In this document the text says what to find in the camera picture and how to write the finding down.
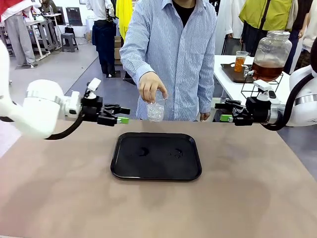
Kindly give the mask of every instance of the cup of ice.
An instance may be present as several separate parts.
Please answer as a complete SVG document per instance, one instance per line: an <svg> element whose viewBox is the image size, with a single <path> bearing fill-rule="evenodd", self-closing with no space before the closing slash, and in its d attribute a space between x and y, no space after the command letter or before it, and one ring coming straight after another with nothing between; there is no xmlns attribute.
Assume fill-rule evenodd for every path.
<svg viewBox="0 0 317 238"><path fill-rule="evenodd" d="M167 98L162 100L156 100L155 103L148 104L148 120L149 121L154 121L154 122L163 121L166 100Z"/></svg>

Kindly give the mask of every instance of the man's right hand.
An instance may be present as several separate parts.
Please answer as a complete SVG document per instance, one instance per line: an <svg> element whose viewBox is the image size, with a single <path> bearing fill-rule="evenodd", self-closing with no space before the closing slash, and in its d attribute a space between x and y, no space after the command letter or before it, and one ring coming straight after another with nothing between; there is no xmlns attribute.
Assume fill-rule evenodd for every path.
<svg viewBox="0 0 317 238"><path fill-rule="evenodd" d="M168 97L167 89L156 73L148 72L143 74L139 81L139 92L143 101L154 103L158 89L163 93L164 98Z"/></svg>

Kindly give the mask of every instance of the floor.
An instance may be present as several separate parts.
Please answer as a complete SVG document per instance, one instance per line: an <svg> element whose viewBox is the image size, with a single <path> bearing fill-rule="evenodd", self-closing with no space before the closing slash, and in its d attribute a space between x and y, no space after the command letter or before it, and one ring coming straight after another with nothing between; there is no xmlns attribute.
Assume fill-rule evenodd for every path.
<svg viewBox="0 0 317 238"><path fill-rule="evenodd" d="M121 78L105 78L101 72L99 60L96 58L97 54L91 45L82 45L80 52L75 54L76 57L74 57L74 53L59 53L50 56L44 59L35 70L15 70L13 65L10 69L13 80L11 89L13 100L21 103L28 83L35 79L54 80L62 86L66 95L70 95L71 91L83 93L87 82L96 77L102 80L97 94L104 98L104 103L120 104L122 107L130 108L130 118L135 119L139 94L136 86L122 80L124 76L122 66L116 66L116 70L121 71ZM222 87L215 82L214 97L220 97L221 93ZM317 125L284 128L279 132L279 135L317 179ZM19 132L13 126L0 123L0 157L19 136Z"/></svg>

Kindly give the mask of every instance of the glass jar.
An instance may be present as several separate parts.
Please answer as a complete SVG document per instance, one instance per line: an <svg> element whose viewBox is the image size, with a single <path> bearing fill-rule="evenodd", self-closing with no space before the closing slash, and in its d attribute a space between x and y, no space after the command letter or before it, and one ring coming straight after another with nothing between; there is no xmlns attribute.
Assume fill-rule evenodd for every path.
<svg viewBox="0 0 317 238"><path fill-rule="evenodd" d="M279 77L292 49L289 36L286 31L269 31L260 40L252 66L254 80L270 82Z"/></svg>

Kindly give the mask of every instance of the gray stool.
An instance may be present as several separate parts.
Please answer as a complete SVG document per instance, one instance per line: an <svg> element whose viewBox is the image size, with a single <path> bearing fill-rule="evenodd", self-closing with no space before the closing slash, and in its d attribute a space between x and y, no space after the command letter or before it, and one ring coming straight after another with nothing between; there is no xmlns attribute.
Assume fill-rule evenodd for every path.
<svg viewBox="0 0 317 238"><path fill-rule="evenodd" d="M78 49L78 45L75 39L75 35L72 33L64 33L61 35L61 47L62 51L64 52L65 50L70 50L71 52L75 52L75 49Z"/></svg>

